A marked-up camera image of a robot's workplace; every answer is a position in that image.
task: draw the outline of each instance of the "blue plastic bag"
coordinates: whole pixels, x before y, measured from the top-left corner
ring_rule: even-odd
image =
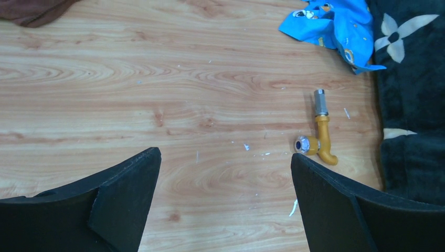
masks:
[[[305,2],[309,2],[309,6],[289,14],[279,28],[281,32],[300,41],[337,49],[356,74],[386,69],[368,64],[374,51],[374,38],[373,17],[365,0]]]

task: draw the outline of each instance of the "yellow pipe fitting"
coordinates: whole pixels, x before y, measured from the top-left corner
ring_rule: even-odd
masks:
[[[331,138],[329,137],[329,116],[318,115],[315,117],[315,121],[319,126],[319,142],[320,149],[318,154],[326,164],[336,165],[338,163],[338,158],[331,154]]]
[[[331,138],[329,137],[329,116],[324,98],[324,90],[315,92],[315,122],[318,126],[319,138],[300,136],[295,142],[295,150],[305,155],[318,154],[326,164],[336,165],[338,158],[331,154]]]

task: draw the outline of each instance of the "white debris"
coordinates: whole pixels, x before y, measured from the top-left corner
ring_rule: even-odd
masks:
[[[350,119],[351,117],[349,116],[349,113],[347,112],[347,109],[346,108],[344,108],[344,109],[345,109],[346,116],[348,117],[348,119]]]
[[[293,203],[293,209],[292,209],[292,212],[289,215],[289,217],[291,217],[293,215],[293,213],[295,213],[296,206],[298,206],[298,199],[296,199],[295,202]]]

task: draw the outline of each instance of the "flower pattern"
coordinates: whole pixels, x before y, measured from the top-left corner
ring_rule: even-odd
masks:
[[[375,51],[388,46],[386,50],[391,58],[395,62],[401,63],[405,57],[403,39],[417,31],[418,29],[428,25],[438,16],[439,15],[420,15],[417,17],[413,17],[400,26],[397,26],[396,21],[391,16],[385,13],[383,15],[382,22],[382,33],[385,36],[375,41]],[[396,37],[397,39],[395,42],[390,42],[390,37]]]

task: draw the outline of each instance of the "wooden floor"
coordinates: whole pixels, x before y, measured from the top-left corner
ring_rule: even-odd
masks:
[[[314,134],[315,89],[331,115],[330,168],[382,183],[373,77],[278,31],[304,6],[82,0],[45,27],[1,21],[0,197],[158,146],[140,251],[308,251],[300,212],[289,217],[290,161],[294,139]]]

